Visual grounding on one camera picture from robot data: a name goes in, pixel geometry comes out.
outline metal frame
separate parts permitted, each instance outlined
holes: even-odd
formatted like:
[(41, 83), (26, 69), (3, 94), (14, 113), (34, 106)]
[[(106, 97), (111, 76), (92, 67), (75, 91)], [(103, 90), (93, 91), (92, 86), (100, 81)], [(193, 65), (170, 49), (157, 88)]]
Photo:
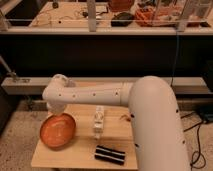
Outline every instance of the metal frame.
[(88, 28), (29, 28), (10, 27), (3, 13), (0, 13), (0, 34), (79, 34), (79, 35), (213, 35), (212, 28), (186, 28), (189, 12), (198, 0), (189, 0), (186, 5), (178, 28), (97, 28), (95, 0), (87, 0), (89, 11)]

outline orange object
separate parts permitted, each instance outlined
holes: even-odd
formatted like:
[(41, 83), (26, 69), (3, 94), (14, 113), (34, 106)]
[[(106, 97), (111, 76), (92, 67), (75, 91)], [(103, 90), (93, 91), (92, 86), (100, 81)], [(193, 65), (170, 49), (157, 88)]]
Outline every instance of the orange object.
[(109, 0), (109, 9), (112, 12), (128, 11), (134, 4), (134, 0)]
[(135, 20), (140, 26), (152, 26), (153, 10), (142, 11), (141, 9), (136, 10)]
[(73, 139), (76, 123), (71, 115), (52, 115), (41, 126), (40, 138), (50, 148), (62, 147)]

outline bowl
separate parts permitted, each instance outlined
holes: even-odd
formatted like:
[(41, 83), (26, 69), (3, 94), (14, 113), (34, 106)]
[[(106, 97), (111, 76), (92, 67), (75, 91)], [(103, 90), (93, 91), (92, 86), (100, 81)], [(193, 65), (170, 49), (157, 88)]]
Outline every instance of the bowl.
[(40, 139), (49, 148), (59, 148), (74, 138), (75, 130), (76, 122), (71, 115), (52, 115), (41, 125)]

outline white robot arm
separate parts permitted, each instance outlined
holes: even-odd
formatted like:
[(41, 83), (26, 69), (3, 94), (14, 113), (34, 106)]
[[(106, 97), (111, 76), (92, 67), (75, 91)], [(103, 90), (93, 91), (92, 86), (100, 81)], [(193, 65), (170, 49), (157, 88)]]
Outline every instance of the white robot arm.
[(43, 99), (53, 114), (62, 113), (69, 103), (128, 106), (139, 171), (190, 171), (175, 95), (158, 77), (78, 88), (57, 74)]

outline floor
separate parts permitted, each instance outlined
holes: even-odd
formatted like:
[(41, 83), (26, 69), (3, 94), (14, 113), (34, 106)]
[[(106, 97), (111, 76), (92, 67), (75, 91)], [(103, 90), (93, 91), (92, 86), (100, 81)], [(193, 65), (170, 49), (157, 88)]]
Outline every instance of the floor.
[[(0, 170), (1, 171), (51, 171), (49, 168), (32, 168), (30, 166), (34, 149), (39, 139), (39, 129), (45, 120), (47, 112), (44, 107), (35, 107), (28, 111), (24, 102), (21, 102), (17, 110), (11, 116), (0, 138)], [(199, 122), (199, 118), (193, 115), (182, 119), (183, 128)], [(185, 133), (189, 156), (197, 150), (196, 128)], [(207, 165), (201, 171), (213, 170), (213, 124), (202, 125), (200, 129), (202, 153)]]

